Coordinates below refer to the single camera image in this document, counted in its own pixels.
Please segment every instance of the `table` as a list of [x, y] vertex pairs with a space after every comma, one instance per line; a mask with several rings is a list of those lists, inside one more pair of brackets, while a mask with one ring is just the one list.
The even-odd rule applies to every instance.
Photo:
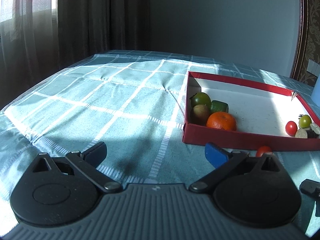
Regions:
[[[320, 117], [320, 108], [310, 98], [312, 87], [264, 70], [153, 51], [96, 54], [51, 76], [0, 112], [0, 236], [17, 223], [10, 193], [39, 152], [64, 156], [104, 141], [108, 154], [97, 169], [124, 186], [189, 186], [212, 171], [203, 146], [182, 143], [188, 71], [295, 90]], [[320, 151], [275, 154], [297, 187], [307, 178], [320, 180]], [[312, 235], [320, 218], [314, 201], [302, 198], [295, 223]]]

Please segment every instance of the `metal bolt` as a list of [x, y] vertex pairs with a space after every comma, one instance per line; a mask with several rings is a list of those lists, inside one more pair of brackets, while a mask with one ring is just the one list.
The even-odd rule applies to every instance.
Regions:
[[197, 182], [195, 182], [195, 183], [193, 183], [192, 185], [191, 185], [191, 187], [194, 189], [194, 190], [203, 190], [203, 189], [205, 189], [205, 188], [207, 188], [207, 184], [206, 183], [204, 183], [204, 182], [202, 182], [202, 181], [197, 181]]
[[121, 184], [115, 181], [107, 182], [106, 184], [104, 184], [104, 188], [107, 190], [116, 190], [116, 189], [119, 189], [120, 187], [121, 187]]

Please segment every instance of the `wallpaper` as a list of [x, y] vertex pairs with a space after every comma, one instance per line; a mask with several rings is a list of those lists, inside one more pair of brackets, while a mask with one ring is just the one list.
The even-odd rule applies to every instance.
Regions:
[[310, 86], [315, 85], [317, 77], [307, 72], [309, 59], [320, 64], [320, 0], [309, 0], [309, 30], [306, 52], [299, 81]]

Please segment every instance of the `green cherry tomato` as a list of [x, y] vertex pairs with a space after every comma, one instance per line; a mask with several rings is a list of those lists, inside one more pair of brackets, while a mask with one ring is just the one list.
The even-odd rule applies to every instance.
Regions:
[[199, 92], [193, 95], [191, 98], [191, 107], [194, 108], [197, 105], [206, 105], [209, 109], [211, 106], [211, 99], [210, 97], [204, 93], [204, 92]]
[[307, 115], [307, 114], [300, 115], [299, 117], [300, 117], [299, 118], [299, 127], [300, 128], [307, 128], [312, 123], [312, 120], [311, 120], [310, 116]]

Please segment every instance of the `gray wall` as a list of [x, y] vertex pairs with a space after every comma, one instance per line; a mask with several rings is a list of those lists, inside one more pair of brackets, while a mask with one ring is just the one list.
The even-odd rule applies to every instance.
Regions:
[[299, 0], [151, 0], [151, 49], [289, 76]]

